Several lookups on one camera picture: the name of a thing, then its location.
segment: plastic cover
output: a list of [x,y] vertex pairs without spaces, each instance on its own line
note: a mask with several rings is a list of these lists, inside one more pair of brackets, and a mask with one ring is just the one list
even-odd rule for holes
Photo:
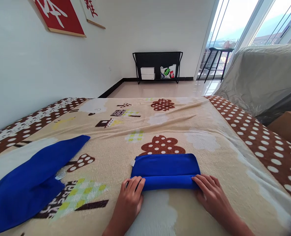
[[215,95],[265,125],[291,111],[291,44],[240,49]]

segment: tile floor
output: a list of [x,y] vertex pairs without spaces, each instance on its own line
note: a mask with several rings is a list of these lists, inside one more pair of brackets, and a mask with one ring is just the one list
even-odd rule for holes
[[212,95],[220,86],[220,80],[169,82],[123,82],[109,98],[139,97],[201,97]]

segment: white box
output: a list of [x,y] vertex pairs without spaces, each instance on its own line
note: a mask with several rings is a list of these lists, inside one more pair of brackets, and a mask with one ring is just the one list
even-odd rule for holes
[[155,74],[142,74],[141,78],[143,80],[154,80],[155,79]]
[[141,74],[154,74],[154,67],[141,67]]

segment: folded blue towel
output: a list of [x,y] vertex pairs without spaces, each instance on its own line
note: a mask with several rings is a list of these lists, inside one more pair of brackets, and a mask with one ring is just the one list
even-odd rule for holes
[[135,158],[131,177],[146,179],[143,191],[169,188],[198,189],[191,177],[200,174],[194,154],[144,155]]
[[0,180],[0,233],[32,218],[63,190],[55,174],[89,139],[81,135],[47,146]]

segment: bar stool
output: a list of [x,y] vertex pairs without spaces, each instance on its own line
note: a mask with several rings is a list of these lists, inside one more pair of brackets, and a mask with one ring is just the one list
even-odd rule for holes
[[[213,79],[212,79],[212,80],[214,80],[214,77],[215,77],[215,74],[216,74],[217,71],[223,71],[223,73],[222,73],[222,77],[221,77],[221,82],[222,82],[222,80],[223,80],[223,76],[224,76],[224,72],[225,72],[225,68],[226,68],[226,64],[227,64],[228,56],[229,56],[229,54],[230,54],[234,49],[209,48],[209,50],[210,50],[209,56],[208,56],[207,60],[206,60],[205,63],[204,63],[203,69],[202,69],[202,71],[201,71],[201,73],[200,73],[200,76],[199,76],[198,80],[200,79],[200,77],[201,77],[203,71],[204,71],[205,69],[207,69],[207,70],[209,70],[209,71],[208,71],[207,77],[206,77],[205,80],[204,80],[204,83],[207,81],[207,78],[208,78],[208,76],[209,76],[209,74],[210,74],[211,71],[214,71],[214,75],[213,75]],[[210,59],[211,53],[212,53],[213,51],[216,51],[216,53],[215,53],[215,56],[214,56],[213,61],[212,61],[212,63],[211,63],[211,66],[210,66],[210,67],[206,67],[206,65],[207,65],[208,62],[209,62],[209,59]],[[219,56],[219,58],[218,58],[217,66],[215,67],[215,69],[212,69],[212,68],[213,68],[213,64],[214,64],[214,61],[215,61],[215,59],[216,59],[216,57],[217,57],[217,55],[218,55],[219,52],[220,52],[220,56]],[[219,63],[220,63],[221,56],[222,56],[222,53],[223,53],[223,52],[227,52],[227,56],[226,56],[225,64],[224,64],[224,69],[218,69],[218,65],[219,65]]]

